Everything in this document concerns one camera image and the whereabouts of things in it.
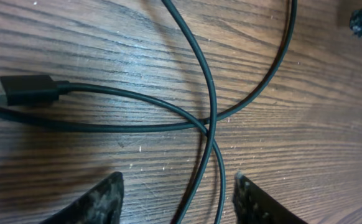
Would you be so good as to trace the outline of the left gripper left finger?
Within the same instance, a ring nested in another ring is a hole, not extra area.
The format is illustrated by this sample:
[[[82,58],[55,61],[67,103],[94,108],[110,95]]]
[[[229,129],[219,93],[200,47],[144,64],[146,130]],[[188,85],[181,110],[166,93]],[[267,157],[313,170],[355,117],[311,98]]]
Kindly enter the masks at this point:
[[[123,174],[113,172],[41,224],[119,224],[123,198]]]

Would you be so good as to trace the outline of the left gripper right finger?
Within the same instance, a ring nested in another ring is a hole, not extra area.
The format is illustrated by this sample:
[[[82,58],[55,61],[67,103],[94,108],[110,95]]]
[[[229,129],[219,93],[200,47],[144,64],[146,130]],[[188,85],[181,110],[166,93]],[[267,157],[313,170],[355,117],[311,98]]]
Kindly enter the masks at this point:
[[[241,172],[234,177],[233,205],[237,224],[307,224]]]

